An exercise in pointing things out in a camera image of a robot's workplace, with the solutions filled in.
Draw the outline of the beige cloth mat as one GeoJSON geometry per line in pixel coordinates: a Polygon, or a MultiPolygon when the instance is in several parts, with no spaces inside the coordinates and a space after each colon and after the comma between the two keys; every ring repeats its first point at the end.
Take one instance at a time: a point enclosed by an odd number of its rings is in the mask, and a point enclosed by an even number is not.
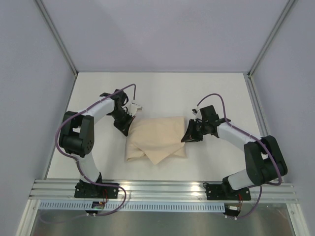
{"type": "Polygon", "coordinates": [[[184,117],[133,121],[126,139],[126,161],[149,159],[157,165],[168,157],[186,158],[184,117]]]}

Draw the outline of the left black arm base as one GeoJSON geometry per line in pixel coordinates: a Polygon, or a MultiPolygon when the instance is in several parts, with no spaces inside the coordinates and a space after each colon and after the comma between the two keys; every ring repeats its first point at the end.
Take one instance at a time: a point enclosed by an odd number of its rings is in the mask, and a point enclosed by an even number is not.
{"type": "Polygon", "coordinates": [[[110,186],[98,186],[86,182],[78,182],[75,186],[74,198],[85,199],[116,199],[118,196],[118,183],[105,183],[110,186]]]}

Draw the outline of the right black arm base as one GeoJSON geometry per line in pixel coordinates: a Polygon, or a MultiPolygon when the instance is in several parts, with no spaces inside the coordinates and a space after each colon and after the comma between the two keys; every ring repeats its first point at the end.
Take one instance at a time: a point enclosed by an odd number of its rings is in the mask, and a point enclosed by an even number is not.
{"type": "Polygon", "coordinates": [[[207,200],[250,201],[252,199],[247,187],[233,190],[231,187],[225,186],[224,184],[209,184],[207,182],[203,183],[203,187],[205,188],[207,200]]]}

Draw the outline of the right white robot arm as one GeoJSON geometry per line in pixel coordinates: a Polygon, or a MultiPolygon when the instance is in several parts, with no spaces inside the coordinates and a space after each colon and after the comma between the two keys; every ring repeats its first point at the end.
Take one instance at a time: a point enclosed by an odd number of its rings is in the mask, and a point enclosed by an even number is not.
{"type": "Polygon", "coordinates": [[[273,185],[278,179],[287,175],[288,168],[275,137],[268,135],[257,138],[255,135],[238,128],[231,120],[220,118],[214,106],[192,110],[194,119],[189,120],[181,142],[200,142],[203,136],[212,135],[223,139],[240,149],[245,155],[246,168],[225,177],[222,180],[222,193],[227,199],[234,199],[240,190],[273,185]]]}

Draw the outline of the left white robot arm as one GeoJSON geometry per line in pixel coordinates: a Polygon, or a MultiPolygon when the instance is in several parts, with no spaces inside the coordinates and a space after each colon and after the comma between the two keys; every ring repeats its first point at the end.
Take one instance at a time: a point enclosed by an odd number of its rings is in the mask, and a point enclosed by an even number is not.
{"type": "Polygon", "coordinates": [[[80,173],[80,181],[86,185],[86,192],[98,197],[103,192],[101,173],[97,169],[92,150],[95,144],[95,125],[103,117],[114,119],[114,127],[124,136],[128,136],[129,128],[135,115],[142,107],[134,100],[128,104],[127,94],[121,90],[114,93],[103,93],[98,101],[78,112],[67,111],[58,128],[55,141],[57,150],[75,161],[80,173]]]}

